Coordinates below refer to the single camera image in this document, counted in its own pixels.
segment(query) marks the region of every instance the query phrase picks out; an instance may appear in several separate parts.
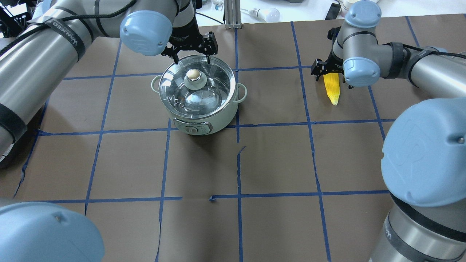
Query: white surface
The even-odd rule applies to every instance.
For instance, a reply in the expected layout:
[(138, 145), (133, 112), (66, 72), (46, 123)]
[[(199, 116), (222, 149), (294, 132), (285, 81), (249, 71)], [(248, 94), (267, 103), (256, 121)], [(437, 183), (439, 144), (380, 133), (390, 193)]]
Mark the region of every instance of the white surface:
[[(290, 3), (287, 0), (242, 0), (241, 8), (277, 8), (281, 22), (324, 20), (330, 5), (337, 0), (304, 0), (302, 3)], [(433, 14), (464, 14), (466, 0), (379, 0), (383, 17), (417, 16)], [(223, 20), (223, 12), (215, 11), (212, 0), (208, 0), (198, 13)], [(200, 26), (212, 26), (219, 23), (197, 15)], [(262, 23), (263, 21), (241, 12), (242, 23)]]

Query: glass lid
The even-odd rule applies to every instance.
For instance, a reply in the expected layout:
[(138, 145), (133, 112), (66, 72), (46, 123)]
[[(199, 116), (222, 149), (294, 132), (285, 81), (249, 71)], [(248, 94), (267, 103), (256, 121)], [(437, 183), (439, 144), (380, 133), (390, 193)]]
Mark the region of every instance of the glass lid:
[(160, 79), (164, 106), (180, 117), (199, 119), (216, 114), (232, 99), (236, 81), (222, 60), (191, 55), (172, 64)]

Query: rice cooker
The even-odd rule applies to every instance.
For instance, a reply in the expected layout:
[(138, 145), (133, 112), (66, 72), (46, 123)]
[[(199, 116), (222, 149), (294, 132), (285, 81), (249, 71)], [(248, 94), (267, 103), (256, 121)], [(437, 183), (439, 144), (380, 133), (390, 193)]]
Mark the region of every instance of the rice cooker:
[[(176, 127), (190, 135), (213, 134), (225, 128), (247, 96), (232, 69), (222, 60), (190, 55), (173, 63), (151, 83)], [(158, 90), (155, 82), (160, 80)], [(244, 96), (238, 99), (238, 88)]]

